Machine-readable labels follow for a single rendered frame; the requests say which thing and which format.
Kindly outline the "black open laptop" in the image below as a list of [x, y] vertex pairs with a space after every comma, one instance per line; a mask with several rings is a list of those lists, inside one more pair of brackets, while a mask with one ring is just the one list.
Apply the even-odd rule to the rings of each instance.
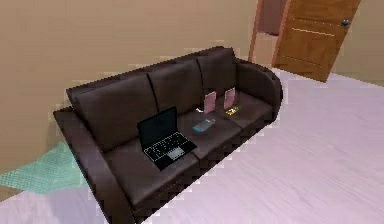
[[163, 170], [197, 146], [177, 127], [177, 109], [171, 107], [137, 124], [144, 154]]

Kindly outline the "teal remote control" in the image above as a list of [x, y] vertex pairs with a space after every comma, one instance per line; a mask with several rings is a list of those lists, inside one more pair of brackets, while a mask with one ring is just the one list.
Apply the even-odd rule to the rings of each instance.
[[215, 123], [216, 123], [215, 119], [205, 119], [200, 123], [198, 123], [197, 125], [195, 125], [193, 127], [193, 130], [198, 133], [203, 133], [207, 131], [211, 126], [213, 126]]

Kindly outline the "dark brown leather sofa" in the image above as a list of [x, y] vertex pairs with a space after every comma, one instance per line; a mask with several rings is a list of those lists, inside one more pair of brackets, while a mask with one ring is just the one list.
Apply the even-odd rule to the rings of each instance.
[[[225, 113], [225, 92], [234, 88]], [[216, 92], [215, 110], [204, 111]], [[216, 46], [68, 89], [54, 117], [109, 224], [142, 224], [246, 140], [273, 123], [283, 99], [269, 69]], [[178, 130], [197, 148], [160, 170], [142, 151], [137, 124], [176, 107]], [[205, 119], [216, 123], [198, 133]]]

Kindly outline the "brown wooden room door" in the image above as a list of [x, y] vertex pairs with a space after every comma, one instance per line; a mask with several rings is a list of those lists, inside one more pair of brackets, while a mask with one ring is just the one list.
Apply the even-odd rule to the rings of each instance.
[[272, 66], [326, 82], [360, 2], [287, 0]]

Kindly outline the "green woven floor cloth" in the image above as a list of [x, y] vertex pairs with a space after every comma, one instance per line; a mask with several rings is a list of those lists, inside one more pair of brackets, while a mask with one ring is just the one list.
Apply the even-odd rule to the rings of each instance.
[[20, 168], [0, 174], [0, 185], [39, 194], [85, 187], [87, 182], [64, 142], [39, 159]]

